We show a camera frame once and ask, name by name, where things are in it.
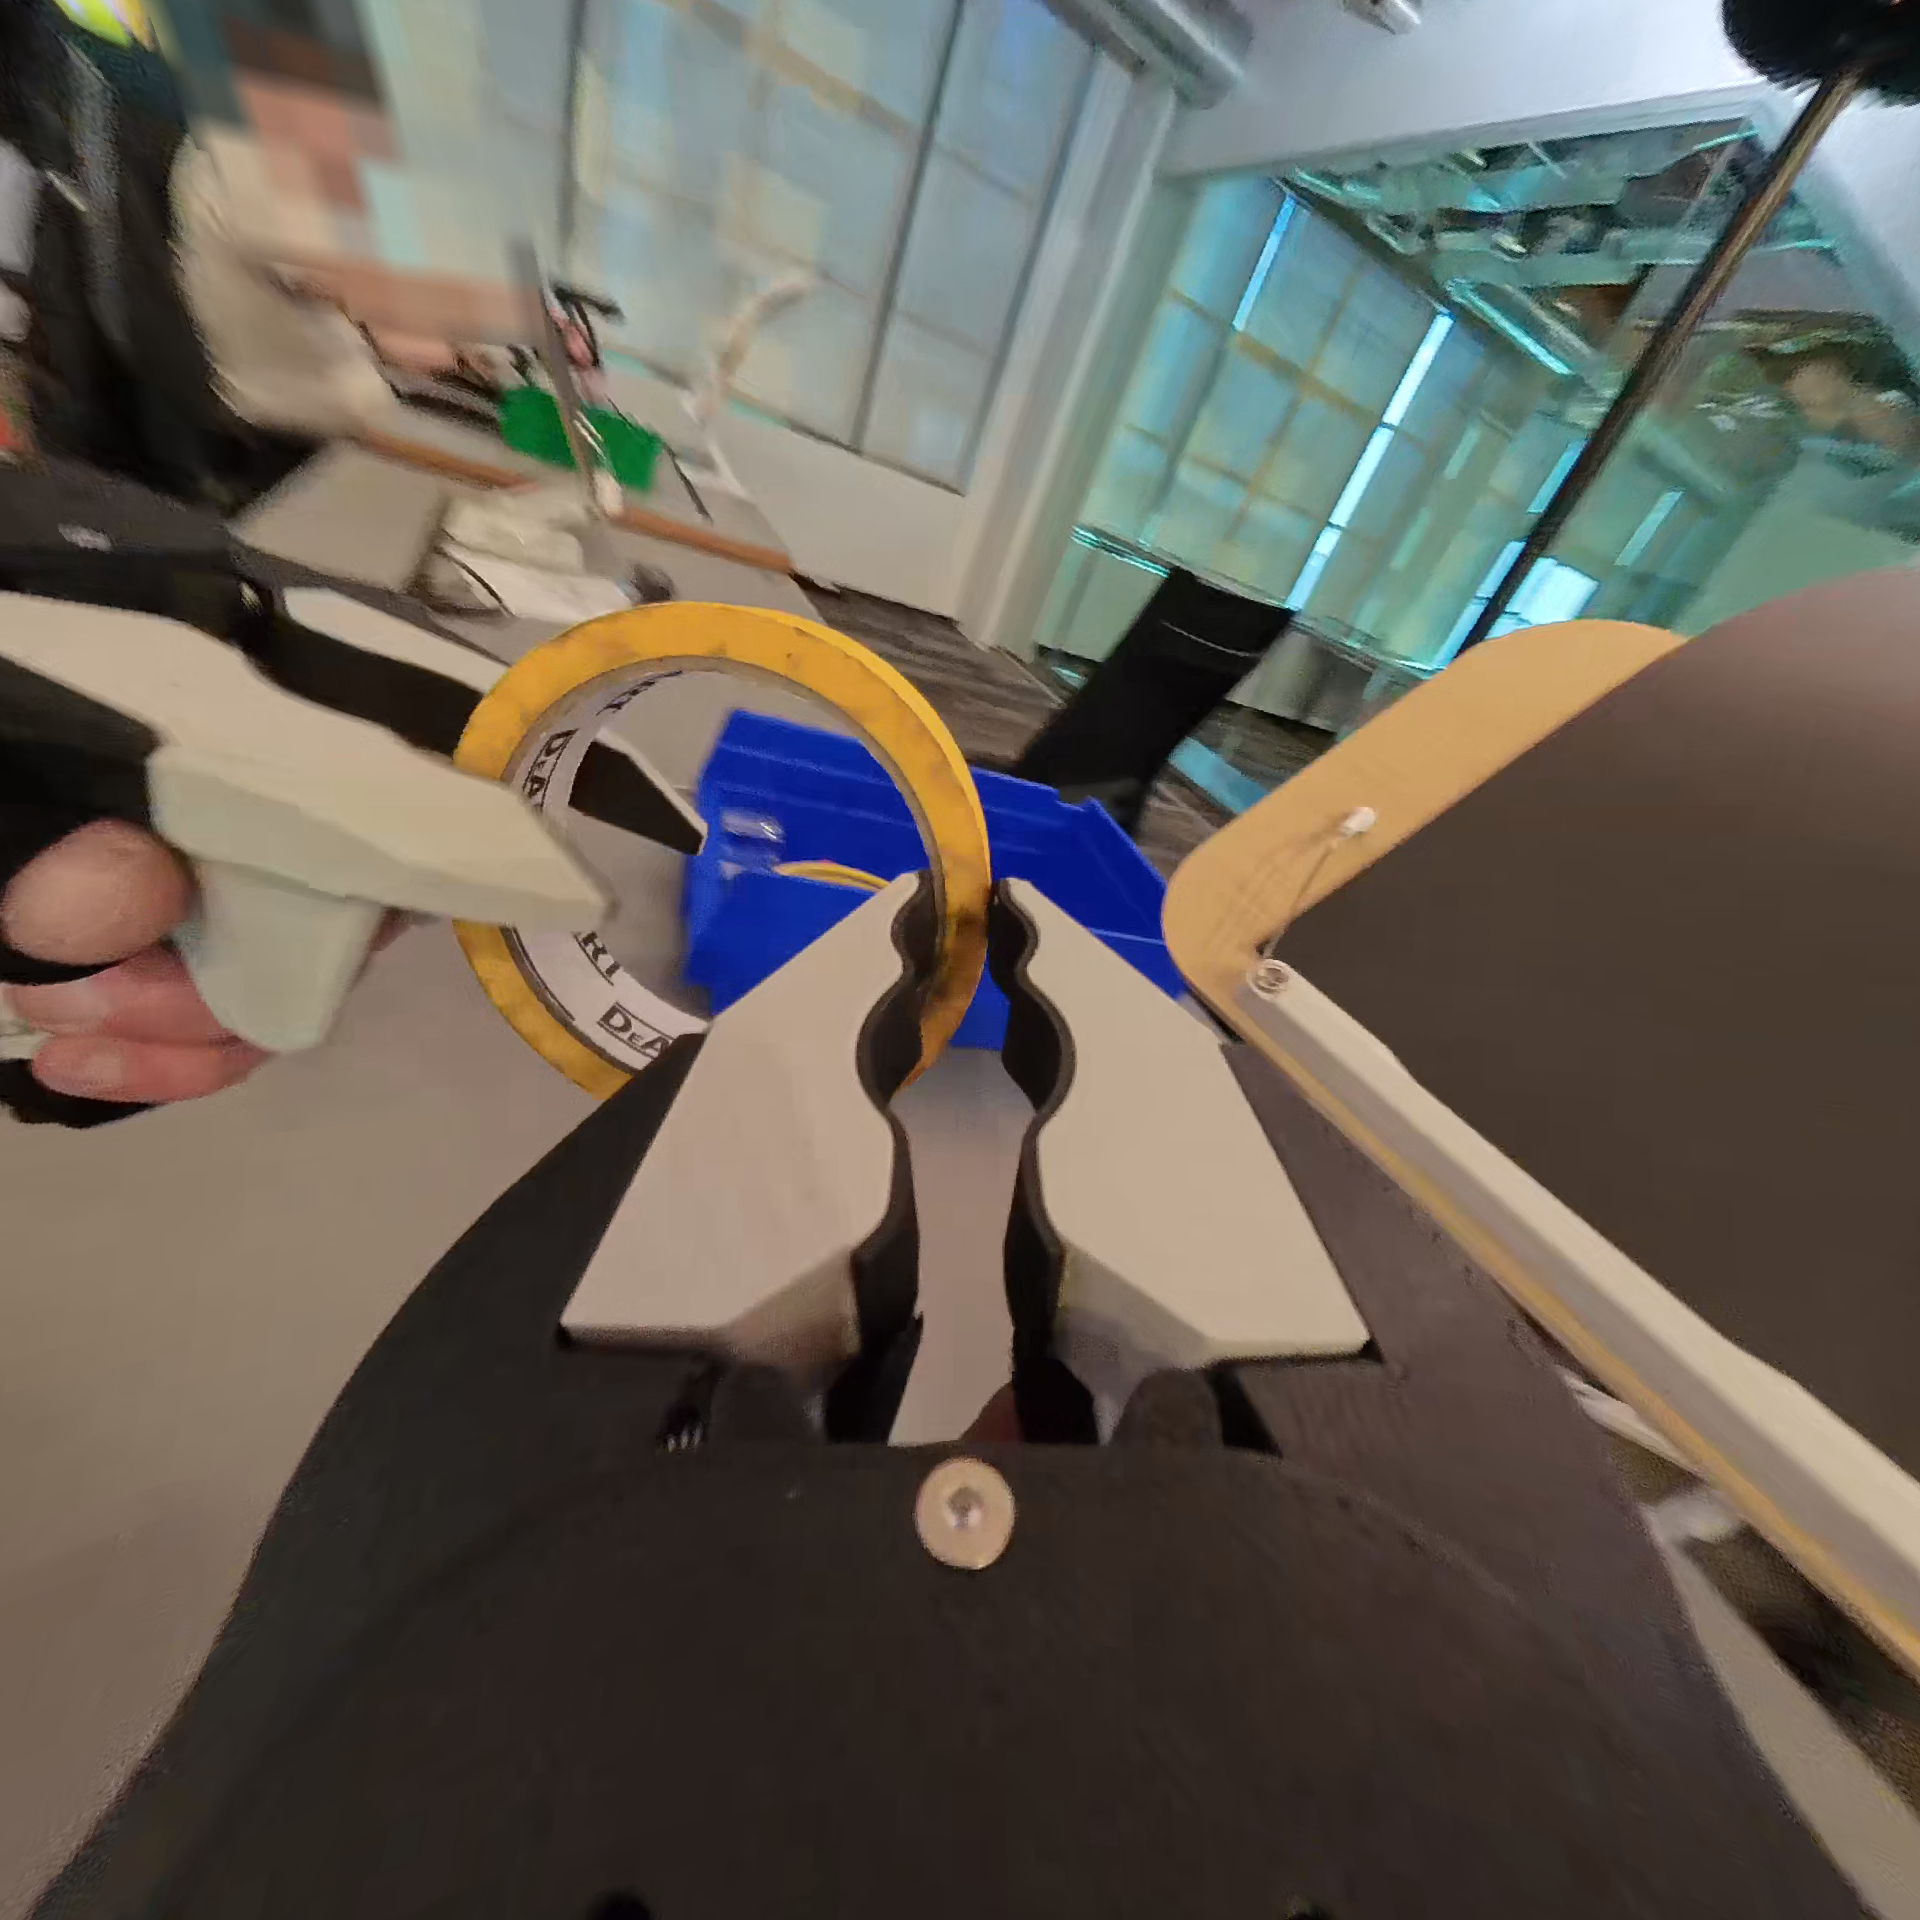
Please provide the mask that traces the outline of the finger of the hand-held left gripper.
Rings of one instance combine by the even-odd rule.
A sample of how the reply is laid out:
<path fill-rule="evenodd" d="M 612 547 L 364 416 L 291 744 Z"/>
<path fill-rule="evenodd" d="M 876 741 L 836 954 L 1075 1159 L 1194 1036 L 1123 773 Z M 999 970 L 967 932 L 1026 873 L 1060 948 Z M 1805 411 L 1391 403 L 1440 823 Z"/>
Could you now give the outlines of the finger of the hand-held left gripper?
<path fill-rule="evenodd" d="M 147 612 L 3 596 L 4 660 L 157 734 L 157 833 L 326 898 L 589 932 L 612 898 L 508 787 L 285 690 L 229 643 Z"/>
<path fill-rule="evenodd" d="M 279 688 L 377 724 L 412 749 L 455 761 L 477 708 L 507 664 L 337 588 L 250 588 L 245 653 Z M 696 856 L 708 828 L 653 763 L 594 737 L 569 805 L 666 853 Z"/>

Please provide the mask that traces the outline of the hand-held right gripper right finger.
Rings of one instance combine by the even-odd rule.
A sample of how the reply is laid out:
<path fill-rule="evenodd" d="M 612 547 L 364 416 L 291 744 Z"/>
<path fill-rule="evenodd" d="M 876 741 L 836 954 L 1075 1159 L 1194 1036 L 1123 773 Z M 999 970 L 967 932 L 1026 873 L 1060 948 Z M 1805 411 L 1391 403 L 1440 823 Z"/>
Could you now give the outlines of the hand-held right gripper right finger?
<path fill-rule="evenodd" d="M 1024 879 L 995 888 L 990 973 L 1031 1106 L 1004 1239 L 1015 1384 L 1120 1408 L 1162 1372 L 1366 1354 L 1212 1025 Z"/>

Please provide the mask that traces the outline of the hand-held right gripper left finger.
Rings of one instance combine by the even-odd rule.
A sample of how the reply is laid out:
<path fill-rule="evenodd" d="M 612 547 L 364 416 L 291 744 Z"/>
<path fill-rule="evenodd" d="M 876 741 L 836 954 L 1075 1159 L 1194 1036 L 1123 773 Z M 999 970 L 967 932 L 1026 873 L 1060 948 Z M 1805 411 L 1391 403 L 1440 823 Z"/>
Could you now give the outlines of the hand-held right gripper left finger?
<path fill-rule="evenodd" d="M 893 881 L 711 1025 L 573 1293 L 579 1345 L 787 1375 L 891 1425 L 921 1229 L 894 1104 L 923 1062 L 927 877 Z"/>

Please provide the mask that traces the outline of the blue plastic bin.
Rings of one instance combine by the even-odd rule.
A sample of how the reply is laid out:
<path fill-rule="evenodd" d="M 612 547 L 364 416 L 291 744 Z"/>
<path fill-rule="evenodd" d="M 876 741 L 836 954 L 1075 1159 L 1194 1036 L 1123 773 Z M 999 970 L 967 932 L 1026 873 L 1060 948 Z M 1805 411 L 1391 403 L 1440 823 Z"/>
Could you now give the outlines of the blue plastic bin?
<path fill-rule="evenodd" d="M 1093 801 L 979 773 L 992 873 L 1039 888 L 1168 999 L 1187 985 L 1162 936 L 1165 879 Z M 907 801 L 855 737 L 736 711 L 695 793 L 708 844 L 685 867 L 685 982 L 722 1012 L 847 921 L 862 883 L 925 867 Z"/>

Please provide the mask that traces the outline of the yellow masking tape roll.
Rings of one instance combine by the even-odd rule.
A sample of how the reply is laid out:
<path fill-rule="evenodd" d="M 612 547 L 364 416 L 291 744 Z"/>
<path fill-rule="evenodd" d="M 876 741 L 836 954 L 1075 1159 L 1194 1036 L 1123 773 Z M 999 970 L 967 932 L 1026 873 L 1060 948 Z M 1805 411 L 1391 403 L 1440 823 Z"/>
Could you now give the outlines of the yellow masking tape roll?
<path fill-rule="evenodd" d="M 908 805 L 932 881 L 939 946 L 925 975 L 919 1083 L 953 1042 L 990 948 L 995 856 L 972 769 L 941 715 L 862 643 L 817 621 L 756 606 L 657 602 L 582 623 L 532 648 L 487 690 L 452 765 L 512 785 L 522 750 L 600 687 L 639 692 L 678 673 L 758 679 L 832 708 Z"/>

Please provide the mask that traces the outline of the person's left hand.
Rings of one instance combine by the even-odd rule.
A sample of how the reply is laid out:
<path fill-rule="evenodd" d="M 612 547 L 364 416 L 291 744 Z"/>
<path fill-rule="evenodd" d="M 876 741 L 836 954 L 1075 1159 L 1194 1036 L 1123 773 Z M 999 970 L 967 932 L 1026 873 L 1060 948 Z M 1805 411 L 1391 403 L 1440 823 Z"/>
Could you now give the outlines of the person's left hand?
<path fill-rule="evenodd" d="M 4 1012 L 42 1034 L 4 1065 L 14 1116 L 104 1125 L 227 1092 L 268 1061 L 175 950 L 193 903 L 176 854 L 144 828 L 4 811 Z"/>

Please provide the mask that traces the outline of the white tablet stand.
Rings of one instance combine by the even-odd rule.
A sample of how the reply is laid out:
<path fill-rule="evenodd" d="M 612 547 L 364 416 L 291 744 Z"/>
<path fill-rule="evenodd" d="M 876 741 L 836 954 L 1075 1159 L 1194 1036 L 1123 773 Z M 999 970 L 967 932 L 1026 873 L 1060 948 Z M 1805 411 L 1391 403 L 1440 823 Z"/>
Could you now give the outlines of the white tablet stand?
<path fill-rule="evenodd" d="M 610 516 L 565 488 L 457 499 L 432 560 L 450 584 L 496 612 L 562 627 L 681 598 Z"/>

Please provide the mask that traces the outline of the black office chair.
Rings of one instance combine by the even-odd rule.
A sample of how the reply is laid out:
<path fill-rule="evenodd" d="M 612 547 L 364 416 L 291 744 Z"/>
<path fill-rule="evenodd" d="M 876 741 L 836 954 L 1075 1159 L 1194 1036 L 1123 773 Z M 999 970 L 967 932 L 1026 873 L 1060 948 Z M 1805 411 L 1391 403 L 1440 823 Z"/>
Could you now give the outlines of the black office chair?
<path fill-rule="evenodd" d="M 1008 777 L 1100 805 L 1130 839 L 1177 749 L 1288 637 L 1297 610 L 1173 569 Z"/>
<path fill-rule="evenodd" d="M 25 375 L 40 450 L 205 505 L 213 384 L 176 266 L 186 143 L 163 51 L 116 48 L 52 4 L 4 4 L 4 151 L 23 164 Z"/>

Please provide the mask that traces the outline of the green bin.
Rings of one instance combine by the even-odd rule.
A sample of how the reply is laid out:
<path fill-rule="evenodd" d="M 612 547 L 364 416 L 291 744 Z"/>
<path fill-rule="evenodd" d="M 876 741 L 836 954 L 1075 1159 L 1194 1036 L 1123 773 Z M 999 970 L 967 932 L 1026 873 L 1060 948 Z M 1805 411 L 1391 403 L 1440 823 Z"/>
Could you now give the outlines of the green bin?
<path fill-rule="evenodd" d="M 587 444 L 600 469 L 629 492 L 651 492 L 665 449 L 660 434 L 612 407 L 590 404 L 584 420 Z M 496 426 L 503 444 L 516 454 L 551 469 L 576 469 L 560 403 L 547 389 L 532 384 L 504 389 L 496 407 Z"/>

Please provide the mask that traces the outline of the grey tablet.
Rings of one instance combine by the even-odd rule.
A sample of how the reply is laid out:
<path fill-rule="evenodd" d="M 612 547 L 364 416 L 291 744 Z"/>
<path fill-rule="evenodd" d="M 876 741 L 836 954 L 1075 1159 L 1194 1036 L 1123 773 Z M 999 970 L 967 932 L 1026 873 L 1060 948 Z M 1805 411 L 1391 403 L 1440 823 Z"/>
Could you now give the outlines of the grey tablet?
<path fill-rule="evenodd" d="M 529 236 L 516 235 L 508 243 L 512 273 L 525 306 L 547 384 L 555 396 L 556 415 L 574 467 L 579 503 L 573 527 L 582 549 L 589 575 L 624 581 L 622 549 L 616 541 L 620 516 L 626 510 L 626 492 L 614 472 L 607 439 L 590 420 L 589 372 L 598 368 L 594 358 L 597 337 L 589 310 L 570 301 L 545 273 L 541 254 Z"/>

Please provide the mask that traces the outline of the white tilted board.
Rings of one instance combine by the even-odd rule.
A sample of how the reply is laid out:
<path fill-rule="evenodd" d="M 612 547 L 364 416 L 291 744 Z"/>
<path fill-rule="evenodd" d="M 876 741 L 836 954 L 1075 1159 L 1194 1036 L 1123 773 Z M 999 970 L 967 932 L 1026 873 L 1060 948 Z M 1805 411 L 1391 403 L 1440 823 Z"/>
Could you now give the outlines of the white tilted board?
<path fill-rule="evenodd" d="M 811 268 L 793 268 L 755 286 L 718 325 L 698 375 L 682 394 L 688 420 L 711 439 L 727 411 L 758 335 L 803 303 L 819 284 Z"/>

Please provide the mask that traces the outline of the wooden board with black panel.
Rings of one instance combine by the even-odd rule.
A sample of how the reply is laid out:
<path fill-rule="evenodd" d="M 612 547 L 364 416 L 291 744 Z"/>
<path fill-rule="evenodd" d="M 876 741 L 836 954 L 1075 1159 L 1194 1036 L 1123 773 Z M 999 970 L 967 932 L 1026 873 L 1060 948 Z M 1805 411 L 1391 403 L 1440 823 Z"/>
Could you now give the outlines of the wooden board with black panel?
<path fill-rule="evenodd" d="M 1218 830 L 1193 992 L 1916 1673 L 1916 565 L 1479 645 Z"/>

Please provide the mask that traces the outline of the black disc pole stand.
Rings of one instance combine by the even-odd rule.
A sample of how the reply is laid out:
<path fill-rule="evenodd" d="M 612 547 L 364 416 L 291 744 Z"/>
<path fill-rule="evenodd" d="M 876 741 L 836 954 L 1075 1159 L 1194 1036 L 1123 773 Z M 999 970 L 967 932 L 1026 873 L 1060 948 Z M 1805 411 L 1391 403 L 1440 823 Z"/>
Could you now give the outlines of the black disc pole stand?
<path fill-rule="evenodd" d="M 1492 637 L 1534 569 L 1548 558 L 1614 452 L 1661 396 L 1700 325 L 1715 313 L 1749 252 L 1782 212 L 1819 144 L 1864 97 L 1912 106 L 1918 99 L 1914 3 L 1723 3 L 1721 26 L 1765 83 L 1802 90 L 1789 130 L 1741 191 L 1729 220 L 1693 268 L 1679 301 L 1651 330 L 1606 412 L 1540 509 L 1514 560 L 1487 596 L 1461 653 Z"/>

